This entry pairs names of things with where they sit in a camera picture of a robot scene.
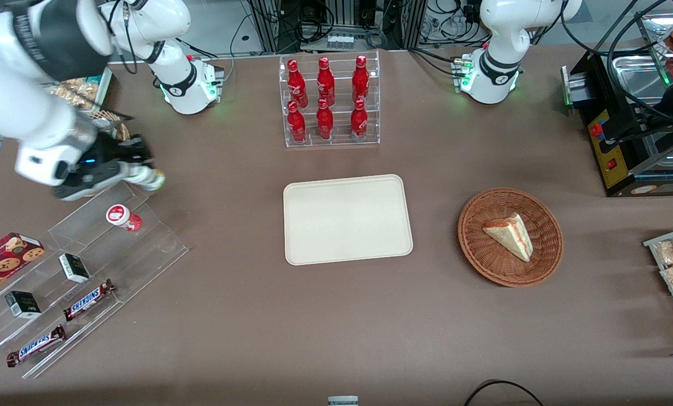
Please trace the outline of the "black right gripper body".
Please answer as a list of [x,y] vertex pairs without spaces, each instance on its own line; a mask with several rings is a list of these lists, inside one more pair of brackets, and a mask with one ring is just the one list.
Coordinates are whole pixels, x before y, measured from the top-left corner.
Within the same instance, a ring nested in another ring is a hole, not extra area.
[[108,134],[98,134],[74,168],[67,170],[64,182],[52,188],[52,194],[58,200],[75,201],[119,182],[125,176],[121,164],[128,155],[122,142]]

